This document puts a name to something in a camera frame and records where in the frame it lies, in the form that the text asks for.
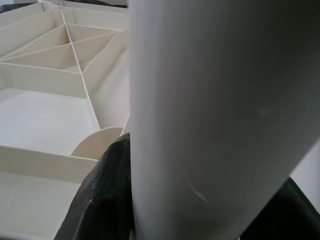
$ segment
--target white pipe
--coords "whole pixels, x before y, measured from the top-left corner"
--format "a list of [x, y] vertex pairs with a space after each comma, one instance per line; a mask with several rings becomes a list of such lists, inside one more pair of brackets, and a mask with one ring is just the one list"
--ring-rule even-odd
[[137, 240], [234, 240], [320, 135], [318, 8], [132, 0]]

